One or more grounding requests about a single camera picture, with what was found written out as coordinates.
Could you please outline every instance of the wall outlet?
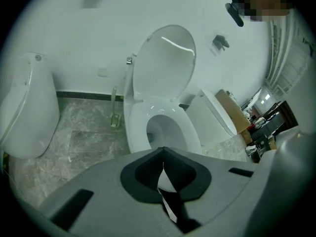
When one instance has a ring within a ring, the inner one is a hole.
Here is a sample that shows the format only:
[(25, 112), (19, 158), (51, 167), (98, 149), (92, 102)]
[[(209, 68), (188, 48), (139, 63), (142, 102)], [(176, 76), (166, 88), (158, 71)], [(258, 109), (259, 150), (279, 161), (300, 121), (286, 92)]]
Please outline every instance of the wall outlet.
[(108, 67), (98, 67), (99, 77), (108, 77)]

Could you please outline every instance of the black baseboard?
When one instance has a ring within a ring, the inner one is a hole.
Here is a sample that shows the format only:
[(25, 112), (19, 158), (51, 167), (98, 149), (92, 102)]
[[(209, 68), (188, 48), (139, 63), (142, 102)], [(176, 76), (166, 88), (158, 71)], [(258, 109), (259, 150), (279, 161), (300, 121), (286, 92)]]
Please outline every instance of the black baseboard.
[[(93, 100), (111, 100), (111, 95), (107, 94), (96, 94), (96, 93), (84, 93), (84, 92), (69, 92), (69, 91), (57, 91), (57, 97), (67, 98), (79, 98), (79, 99), (93, 99)], [(115, 101), (123, 102), (123, 96), (116, 96)], [(179, 107), (186, 110), (189, 105), (180, 104)]]

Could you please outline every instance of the toilet brush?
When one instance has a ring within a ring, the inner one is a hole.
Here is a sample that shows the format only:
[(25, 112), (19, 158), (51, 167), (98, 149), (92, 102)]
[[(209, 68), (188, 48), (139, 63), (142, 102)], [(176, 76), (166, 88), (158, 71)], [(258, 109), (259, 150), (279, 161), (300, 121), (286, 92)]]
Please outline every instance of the toilet brush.
[(112, 105), (112, 114), (111, 114), (111, 127), (118, 127), (120, 124), (121, 115), (115, 113), (115, 97), (117, 94), (117, 87), (115, 86), (111, 95), (111, 105)]

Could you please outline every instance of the black stripe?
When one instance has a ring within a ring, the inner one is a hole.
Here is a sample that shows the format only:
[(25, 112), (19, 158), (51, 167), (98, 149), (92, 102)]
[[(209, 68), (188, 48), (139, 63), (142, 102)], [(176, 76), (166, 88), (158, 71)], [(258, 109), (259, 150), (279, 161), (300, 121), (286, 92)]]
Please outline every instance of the black stripe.
[[(111, 100), (111, 95), (107, 95), (107, 94), (69, 92), (69, 91), (57, 91), (56, 94), (57, 94), (57, 97), (107, 100), (107, 101)], [(123, 98), (121, 96), (116, 96), (115, 101), (123, 102)]]
[(241, 168), (231, 168), (228, 170), (228, 172), (240, 175), (240, 176), (246, 176), (246, 177), (251, 177), (253, 174), (253, 171), (241, 169)]
[(92, 195), (93, 192), (91, 191), (79, 190), (50, 218), (50, 220), (58, 227), (67, 231), (89, 202)]
[(185, 105), (185, 104), (179, 104), (179, 107), (181, 107), (183, 110), (187, 110), (187, 108), (189, 107), (189, 105)]

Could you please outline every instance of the cardboard box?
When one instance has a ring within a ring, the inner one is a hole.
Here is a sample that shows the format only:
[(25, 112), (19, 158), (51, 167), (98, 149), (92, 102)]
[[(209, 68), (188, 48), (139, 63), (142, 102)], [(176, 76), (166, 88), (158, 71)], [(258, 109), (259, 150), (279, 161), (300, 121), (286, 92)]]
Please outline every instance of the cardboard box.
[(247, 145), (252, 142), (251, 135), (250, 135), (250, 133), (249, 133), (249, 131), (247, 129), (242, 131), (240, 134), (242, 135), (242, 138), (243, 138), (243, 140), (245, 141), (245, 143)]
[(274, 137), (270, 138), (270, 139), (268, 140), (268, 143), (269, 143), (269, 146), (270, 146), (270, 149), (271, 149), (271, 150), (277, 149), (277, 146), (276, 146), (276, 142), (275, 142)]
[(237, 133), (241, 133), (250, 126), (249, 120), (243, 115), (239, 105), (229, 97), (229, 95), (224, 91), (220, 90), (215, 97), (224, 107), (225, 111), (228, 113), (229, 117), (233, 121)]

